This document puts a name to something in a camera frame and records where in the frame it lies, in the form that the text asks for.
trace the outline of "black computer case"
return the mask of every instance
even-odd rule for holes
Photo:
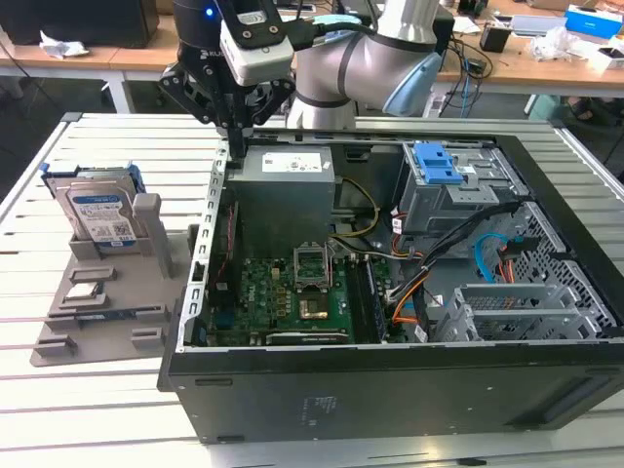
[[[141,49],[158,27],[155,0],[0,2],[0,24],[16,45],[38,44],[39,31],[85,46]]]
[[[622,275],[522,144],[475,137],[501,148],[622,317]],[[178,354],[176,328],[173,320],[159,388],[176,391],[204,444],[551,430],[624,386],[624,342],[607,335],[570,344]]]

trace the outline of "white paper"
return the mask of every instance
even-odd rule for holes
[[[600,47],[604,47],[604,46],[601,46],[600,44],[596,44],[594,42],[579,39],[578,41],[572,42],[567,47],[567,52],[574,56],[588,59],[593,54],[596,54]]]
[[[468,17],[455,17],[455,24],[452,26],[452,32],[475,34],[480,31],[481,28]]]
[[[65,57],[77,57],[88,54],[89,51],[85,49],[82,42],[62,42],[46,36],[43,31],[39,31],[41,34],[41,43],[39,47],[44,50],[50,57],[56,59],[63,59]]]
[[[624,41],[621,39],[618,39],[617,36],[611,37],[608,41],[608,44],[606,46],[601,46],[601,47],[612,47],[624,53]]]
[[[321,153],[265,153],[264,173],[321,173]]]

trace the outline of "green circuit board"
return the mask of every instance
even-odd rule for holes
[[[321,259],[300,262],[299,276],[322,276],[323,265],[316,265],[314,261]],[[344,260],[334,260],[331,263],[330,287],[302,290],[294,285],[291,258],[248,258],[241,278],[240,304],[234,312],[231,327],[213,331],[216,344],[249,346],[261,344],[262,337],[273,332],[313,331],[347,334],[349,343],[354,343],[345,268]],[[389,286],[388,266],[384,261],[376,261],[373,270],[376,287],[382,292]],[[326,318],[302,318],[300,301],[305,301],[310,294],[315,298],[325,297]]]

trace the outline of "wire bundle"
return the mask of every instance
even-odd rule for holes
[[[509,239],[507,238],[507,236],[498,234],[497,232],[489,232],[481,236],[479,239],[477,239],[477,242],[475,242],[475,261],[477,263],[477,267],[479,268],[479,271],[481,272],[484,279],[488,283],[493,283],[494,279],[491,277],[491,274],[489,273],[489,270],[486,267],[486,263],[484,261],[484,256],[483,256],[483,243],[486,239],[489,239],[489,238],[498,239],[501,242],[504,242],[505,244],[509,242]],[[502,249],[500,249],[500,251],[505,252],[505,249],[507,249],[506,245],[503,246]],[[505,283],[515,283],[516,281],[514,277],[513,263],[514,262],[511,258],[508,260],[505,260],[504,265],[503,265],[502,260],[498,261],[498,270],[500,272],[500,276],[503,277],[503,280],[505,281]]]
[[[461,223],[457,224],[454,228],[452,228],[451,231],[449,231],[447,234],[442,236],[431,247],[429,252],[426,253],[418,261],[418,267],[419,267],[418,272],[412,278],[404,282],[399,287],[395,288],[395,290],[393,290],[390,293],[388,298],[391,302],[394,300],[397,300],[398,297],[401,298],[397,306],[395,307],[394,314],[392,315],[392,322],[396,324],[396,323],[404,321],[404,320],[400,320],[400,319],[403,319],[400,316],[403,306],[405,305],[408,298],[412,294],[414,294],[416,290],[418,290],[418,287],[422,285],[422,283],[427,279],[427,276],[429,276],[429,271],[431,267],[438,260],[438,258],[440,258],[442,255],[448,252],[452,246],[455,246],[459,244],[460,242],[466,240],[468,236],[470,236],[470,234],[474,232],[474,230],[479,226],[479,224],[484,219],[487,219],[494,215],[502,215],[504,213],[513,213],[520,207],[521,203],[522,203],[521,201],[508,202],[508,203],[503,203],[503,204],[496,205],[493,207],[484,208],[483,210],[476,212],[475,214],[466,218],[464,221],[462,221]],[[414,319],[414,318],[412,318],[410,321],[411,322],[415,321],[417,323],[417,319]]]
[[[469,63],[468,57],[466,56],[466,48],[478,53],[481,57],[483,57],[486,60],[487,65],[483,73],[476,74],[470,70],[470,63]],[[454,107],[457,109],[461,109],[461,114],[460,114],[461,117],[468,117],[468,115],[470,115],[470,112],[472,111],[472,107],[475,105],[475,102],[477,102],[477,100],[481,97],[482,93],[480,93],[479,89],[481,88],[483,81],[486,78],[488,78],[489,75],[491,75],[491,72],[494,69],[494,65],[491,59],[482,51],[480,51],[476,47],[466,44],[460,39],[455,39],[454,36],[450,38],[450,41],[447,46],[447,50],[445,52],[445,56],[449,51],[456,54],[457,57],[459,58],[459,66],[460,66],[459,79],[455,83],[453,89],[448,94],[448,98],[445,101],[444,105],[442,106],[442,109],[440,109],[440,115],[442,116],[442,113],[447,109],[447,107]],[[471,78],[474,81],[474,83],[476,83],[475,91],[472,93],[470,93],[470,79]],[[455,97],[455,94],[457,93],[457,89],[459,88],[462,82],[464,82],[464,87],[461,92],[462,103],[461,105],[452,104],[451,101]]]
[[[392,219],[403,219],[404,217],[407,217],[408,214],[407,213],[399,213],[396,216],[393,216]],[[408,258],[411,256],[414,256],[416,258],[418,257],[422,257],[423,253],[416,251],[413,253],[413,255],[411,255],[410,252],[401,252],[399,251],[399,239],[401,239],[401,234],[394,234],[393,238],[392,238],[392,254],[395,256],[400,256],[403,258]]]
[[[367,189],[364,188],[362,185],[360,185],[358,182],[348,177],[343,177],[342,180],[344,180],[345,182],[349,182],[351,185],[357,188],[360,191],[360,193],[362,193],[362,195],[364,195],[369,200],[370,204],[372,205],[372,209],[374,210],[374,218],[372,219],[372,223],[369,224],[369,226],[365,227],[364,229],[360,229],[358,231],[353,231],[353,232],[347,232],[346,234],[331,234],[331,237],[334,237],[335,239],[335,238],[364,236],[365,234],[370,233],[379,223],[379,207],[377,206],[376,202],[373,200],[372,196],[369,194]]]

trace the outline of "hard drive label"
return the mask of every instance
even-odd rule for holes
[[[80,196],[72,199],[78,217],[94,242],[110,247],[129,246],[137,236],[128,219],[119,211],[123,203],[117,195]]]

